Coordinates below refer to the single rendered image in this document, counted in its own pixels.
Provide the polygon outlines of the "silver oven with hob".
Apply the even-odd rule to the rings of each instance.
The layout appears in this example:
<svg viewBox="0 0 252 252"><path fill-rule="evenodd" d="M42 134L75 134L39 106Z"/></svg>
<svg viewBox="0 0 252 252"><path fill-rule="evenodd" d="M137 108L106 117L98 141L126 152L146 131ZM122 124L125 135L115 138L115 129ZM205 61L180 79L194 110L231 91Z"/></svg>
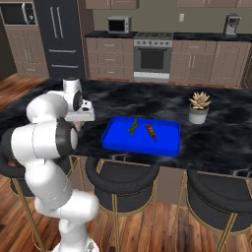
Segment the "silver oven with hob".
<svg viewBox="0 0 252 252"><path fill-rule="evenodd" d="M168 83L172 44L172 32L138 32L134 37L134 80Z"/></svg>

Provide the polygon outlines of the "tall brown cupboard run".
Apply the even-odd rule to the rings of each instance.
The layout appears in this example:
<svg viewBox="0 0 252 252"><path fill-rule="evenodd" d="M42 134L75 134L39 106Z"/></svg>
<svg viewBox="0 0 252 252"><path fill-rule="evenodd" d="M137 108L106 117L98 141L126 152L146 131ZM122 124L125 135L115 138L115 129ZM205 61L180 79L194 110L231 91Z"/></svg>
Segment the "tall brown cupboard run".
<svg viewBox="0 0 252 252"><path fill-rule="evenodd" d="M18 74L24 77L49 76L38 27L5 27Z"/></svg>

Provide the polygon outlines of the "green asparagus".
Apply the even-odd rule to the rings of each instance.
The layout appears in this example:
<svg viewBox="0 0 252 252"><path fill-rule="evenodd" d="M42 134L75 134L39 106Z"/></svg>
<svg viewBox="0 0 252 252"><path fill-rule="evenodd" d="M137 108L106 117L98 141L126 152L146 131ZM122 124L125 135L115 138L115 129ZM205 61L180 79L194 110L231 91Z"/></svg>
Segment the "green asparagus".
<svg viewBox="0 0 252 252"><path fill-rule="evenodd" d="M130 127L130 129L128 130L128 133L130 134L130 136L134 135L134 131L138 128L138 119L134 119L134 122L132 123L132 126Z"/></svg>

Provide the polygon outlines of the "black fridge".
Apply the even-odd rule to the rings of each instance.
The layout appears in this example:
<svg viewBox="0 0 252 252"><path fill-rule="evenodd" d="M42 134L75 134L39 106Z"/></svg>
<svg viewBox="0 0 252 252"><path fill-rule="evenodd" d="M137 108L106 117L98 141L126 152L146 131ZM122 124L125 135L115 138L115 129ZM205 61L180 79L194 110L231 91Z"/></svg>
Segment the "black fridge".
<svg viewBox="0 0 252 252"><path fill-rule="evenodd" d="M84 79L77 0L33 0L49 77Z"/></svg>

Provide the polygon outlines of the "brown wall cupboard run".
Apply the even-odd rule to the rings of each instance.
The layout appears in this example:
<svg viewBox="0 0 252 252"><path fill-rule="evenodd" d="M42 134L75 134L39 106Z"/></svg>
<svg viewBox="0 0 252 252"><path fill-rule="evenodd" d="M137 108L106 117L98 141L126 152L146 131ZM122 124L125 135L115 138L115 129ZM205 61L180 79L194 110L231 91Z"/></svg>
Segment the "brown wall cupboard run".
<svg viewBox="0 0 252 252"><path fill-rule="evenodd" d="M252 8L252 0L176 0L178 8Z"/></svg>
<svg viewBox="0 0 252 252"><path fill-rule="evenodd" d="M86 0L86 7L95 10L136 10L139 0Z"/></svg>

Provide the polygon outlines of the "blue rectangular tray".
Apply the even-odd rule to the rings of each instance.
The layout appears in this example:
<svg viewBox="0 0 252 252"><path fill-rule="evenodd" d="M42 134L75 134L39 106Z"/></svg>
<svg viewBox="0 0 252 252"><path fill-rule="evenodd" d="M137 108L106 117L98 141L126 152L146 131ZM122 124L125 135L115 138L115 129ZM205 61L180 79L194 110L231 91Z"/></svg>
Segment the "blue rectangular tray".
<svg viewBox="0 0 252 252"><path fill-rule="evenodd" d="M130 136L128 130L134 119L138 119L138 128ZM150 137L146 124L154 128L157 143ZM181 146L180 132L180 124L175 121L114 116L102 135L101 143L108 150L176 157Z"/></svg>

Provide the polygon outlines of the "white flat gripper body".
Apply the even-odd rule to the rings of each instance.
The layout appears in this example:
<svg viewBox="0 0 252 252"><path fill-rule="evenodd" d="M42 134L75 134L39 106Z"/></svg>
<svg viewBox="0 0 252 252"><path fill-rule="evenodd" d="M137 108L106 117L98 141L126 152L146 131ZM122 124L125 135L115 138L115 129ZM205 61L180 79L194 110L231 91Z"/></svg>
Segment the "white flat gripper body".
<svg viewBox="0 0 252 252"><path fill-rule="evenodd" d="M69 112L65 116L66 121L94 121L95 113L93 111Z"/></svg>

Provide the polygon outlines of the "brown meat skewer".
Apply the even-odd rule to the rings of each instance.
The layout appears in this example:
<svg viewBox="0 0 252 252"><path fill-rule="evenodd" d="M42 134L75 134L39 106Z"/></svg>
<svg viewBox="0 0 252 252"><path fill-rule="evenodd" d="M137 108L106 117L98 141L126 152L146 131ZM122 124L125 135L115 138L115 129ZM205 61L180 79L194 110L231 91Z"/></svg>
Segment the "brown meat skewer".
<svg viewBox="0 0 252 252"><path fill-rule="evenodd" d="M158 141L157 141L157 137L156 137L156 132L155 132L154 128L152 127L152 125L151 125L151 124L146 124L146 129L147 129L147 131L148 131L150 137L151 137L153 140L155 140L156 143L157 143Z"/></svg>

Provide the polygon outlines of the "built-in black microwave oven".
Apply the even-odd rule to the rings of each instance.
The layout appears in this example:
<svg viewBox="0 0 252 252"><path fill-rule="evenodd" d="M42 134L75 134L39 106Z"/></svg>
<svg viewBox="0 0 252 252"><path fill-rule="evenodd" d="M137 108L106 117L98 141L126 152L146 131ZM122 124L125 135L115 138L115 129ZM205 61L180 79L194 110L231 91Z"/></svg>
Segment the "built-in black microwave oven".
<svg viewBox="0 0 252 252"><path fill-rule="evenodd" d="M0 2L0 16L6 26L35 26L32 2Z"/></svg>

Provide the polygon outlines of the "silver countertop microwave oven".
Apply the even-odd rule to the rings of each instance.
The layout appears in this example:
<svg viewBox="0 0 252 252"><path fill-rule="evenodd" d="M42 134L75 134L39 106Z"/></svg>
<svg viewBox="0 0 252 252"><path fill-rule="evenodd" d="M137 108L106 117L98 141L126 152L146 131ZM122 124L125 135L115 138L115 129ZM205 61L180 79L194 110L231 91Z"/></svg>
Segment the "silver countertop microwave oven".
<svg viewBox="0 0 252 252"><path fill-rule="evenodd" d="M130 29L130 16L112 16L107 18L107 31L110 33L129 33Z"/></svg>

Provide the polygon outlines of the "brown base cupboard run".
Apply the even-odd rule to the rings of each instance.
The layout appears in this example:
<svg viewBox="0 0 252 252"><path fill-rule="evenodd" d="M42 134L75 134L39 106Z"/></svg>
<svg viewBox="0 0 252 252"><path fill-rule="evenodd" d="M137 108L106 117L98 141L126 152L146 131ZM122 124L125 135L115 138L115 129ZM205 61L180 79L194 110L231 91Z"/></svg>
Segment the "brown base cupboard run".
<svg viewBox="0 0 252 252"><path fill-rule="evenodd" d="M248 41L175 40L170 81L238 87L250 49Z"/></svg>

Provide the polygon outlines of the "black stool with gold legs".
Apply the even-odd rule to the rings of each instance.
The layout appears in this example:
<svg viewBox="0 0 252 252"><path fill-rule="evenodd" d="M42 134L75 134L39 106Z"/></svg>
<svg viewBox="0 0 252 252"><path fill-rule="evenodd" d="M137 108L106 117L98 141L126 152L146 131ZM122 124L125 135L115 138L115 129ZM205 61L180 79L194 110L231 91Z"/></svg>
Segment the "black stool with gold legs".
<svg viewBox="0 0 252 252"><path fill-rule="evenodd" d="M99 205L113 215L115 251L120 252L119 218L135 215L153 202L156 210L159 166L105 161L97 170L98 157L88 157L86 175L94 186ZM155 213L152 212L152 224Z"/></svg>
<svg viewBox="0 0 252 252"><path fill-rule="evenodd" d="M183 172L177 207L182 194L193 218L212 232L221 234L216 252L222 252L230 235L239 235L252 227L252 192L242 178Z"/></svg>
<svg viewBox="0 0 252 252"><path fill-rule="evenodd" d="M67 177L74 172L76 166L78 166L81 174L81 181L83 185L83 189L85 189L85 182L82 174L82 167L81 167L81 159L79 157L65 157L61 160L56 161L65 172ZM13 192L19 196L21 199L25 211L27 213L28 219L31 223L32 228L32 241L36 249L40 252L49 252L46 251L44 245L42 243L40 234L37 229L37 225L39 224L42 215L39 216L37 222L34 221L32 217L32 212L29 208L27 198L33 198L34 195L32 191L29 189L26 180L25 180L25 169L14 160L6 161L6 158L0 153L0 174L11 179L10 185Z"/></svg>

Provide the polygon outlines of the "succulent in white pot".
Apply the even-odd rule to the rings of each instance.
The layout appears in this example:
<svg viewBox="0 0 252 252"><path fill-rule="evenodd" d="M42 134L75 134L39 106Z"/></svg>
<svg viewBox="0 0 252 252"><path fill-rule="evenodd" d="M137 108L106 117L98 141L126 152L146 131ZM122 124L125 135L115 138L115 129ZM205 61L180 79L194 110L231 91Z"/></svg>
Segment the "succulent in white pot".
<svg viewBox="0 0 252 252"><path fill-rule="evenodd" d="M193 93L193 97L190 98L189 121L197 125L203 124L206 121L210 104L210 97L206 93Z"/></svg>

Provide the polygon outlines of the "brown drawer run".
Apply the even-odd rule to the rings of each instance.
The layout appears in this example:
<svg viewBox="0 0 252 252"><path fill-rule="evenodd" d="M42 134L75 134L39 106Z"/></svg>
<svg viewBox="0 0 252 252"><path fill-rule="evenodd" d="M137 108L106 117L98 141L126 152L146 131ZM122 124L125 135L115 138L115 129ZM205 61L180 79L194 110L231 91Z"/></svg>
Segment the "brown drawer run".
<svg viewBox="0 0 252 252"><path fill-rule="evenodd" d="M133 79L134 42L132 38L88 37L87 50L92 79Z"/></svg>

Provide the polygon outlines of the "silver coffee machine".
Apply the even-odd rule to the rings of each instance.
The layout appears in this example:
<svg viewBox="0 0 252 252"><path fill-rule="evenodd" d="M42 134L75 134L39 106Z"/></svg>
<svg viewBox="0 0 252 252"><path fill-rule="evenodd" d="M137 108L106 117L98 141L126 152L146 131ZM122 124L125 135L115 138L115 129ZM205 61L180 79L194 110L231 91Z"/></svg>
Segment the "silver coffee machine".
<svg viewBox="0 0 252 252"><path fill-rule="evenodd" d="M225 35L236 35L237 27L241 18L236 14L227 14L225 18L223 33Z"/></svg>

